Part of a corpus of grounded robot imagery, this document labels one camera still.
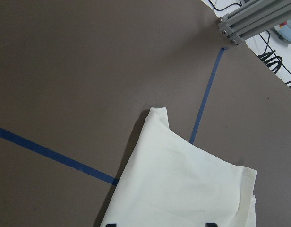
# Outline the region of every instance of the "red object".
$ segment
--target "red object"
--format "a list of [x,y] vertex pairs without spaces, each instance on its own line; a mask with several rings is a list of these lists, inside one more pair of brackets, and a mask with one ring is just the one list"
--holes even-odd
[[280,26],[284,26],[287,25],[287,21],[285,21],[284,23],[280,24]]

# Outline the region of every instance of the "blue tape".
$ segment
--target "blue tape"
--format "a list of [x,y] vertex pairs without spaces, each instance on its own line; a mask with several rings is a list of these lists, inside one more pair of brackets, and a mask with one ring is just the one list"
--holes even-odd
[[203,111],[204,111],[204,107],[205,107],[206,102],[207,102],[208,94],[210,93],[210,90],[211,90],[211,87],[212,87],[212,83],[213,83],[213,80],[215,78],[215,75],[216,75],[216,72],[217,72],[217,69],[218,69],[218,65],[220,63],[220,59],[221,59],[221,57],[223,55],[223,52],[226,49],[227,48],[224,48],[224,47],[221,48],[219,53],[218,53],[218,56],[216,58],[216,61],[215,61],[215,64],[214,64],[210,79],[209,79],[209,81],[207,83],[207,87],[206,87],[206,90],[205,90],[205,93],[204,93],[204,96],[203,96],[203,99],[202,99],[202,103],[201,103],[200,109],[199,109],[199,112],[198,112],[198,115],[197,115],[197,118],[196,118],[196,122],[194,124],[194,128],[193,128],[193,131],[192,131],[192,134],[191,134],[191,138],[189,139],[189,142],[191,144],[194,144],[194,141],[195,141],[195,138],[196,138],[196,134],[197,134],[197,131],[198,131],[198,128],[199,128],[199,125],[200,125],[201,117],[202,117],[202,114],[203,114]]
[[118,183],[118,179],[116,179],[110,175],[107,175],[103,172],[100,172],[99,170],[96,170],[96,169],[93,169],[89,166],[86,166],[80,162],[77,162],[77,161],[75,161],[67,156],[61,155],[61,154],[59,154],[53,150],[50,150],[48,148],[45,148],[41,145],[33,143],[33,142],[23,138],[23,137],[20,137],[16,134],[13,134],[5,129],[0,128],[0,137],[5,139],[5,140],[8,140],[12,143],[15,143],[17,145],[20,145],[24,148],[27,148],[31,151],[34,151],[40,155],[46,156],[46,157],[48,157],[52,160],[55,160],[59,163],[67,165],[71,168],[74,168],[74,169],[77,169],[81,172],[84,172],[85,174],[96,177],[96,178],[98,178],[102,181],[105,181],[107,183],[110,183],[112,185],[116,186]]

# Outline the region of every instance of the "folded cloth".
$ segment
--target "folded cloth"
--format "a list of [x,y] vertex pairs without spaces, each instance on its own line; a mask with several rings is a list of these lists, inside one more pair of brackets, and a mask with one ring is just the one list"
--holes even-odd
[[255,227],[256,173],[188,143],[166,108],[151,108],[101,227]]

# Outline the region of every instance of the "light blue plastic object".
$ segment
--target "light blue plastic object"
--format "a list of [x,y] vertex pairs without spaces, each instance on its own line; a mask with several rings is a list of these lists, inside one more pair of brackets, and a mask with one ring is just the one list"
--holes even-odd
[[284,25],[281,29],[276,30],[283,39],[288,41],[288,43],[291,43],[291,19],[287,21],[287,25]]

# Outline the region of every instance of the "metal frame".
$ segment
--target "metal frame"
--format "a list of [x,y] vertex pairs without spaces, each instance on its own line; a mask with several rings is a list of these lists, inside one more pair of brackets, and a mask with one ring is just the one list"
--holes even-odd
[[219,31],[235,45],[291,18],[291,0],[251,0],[220,18]]

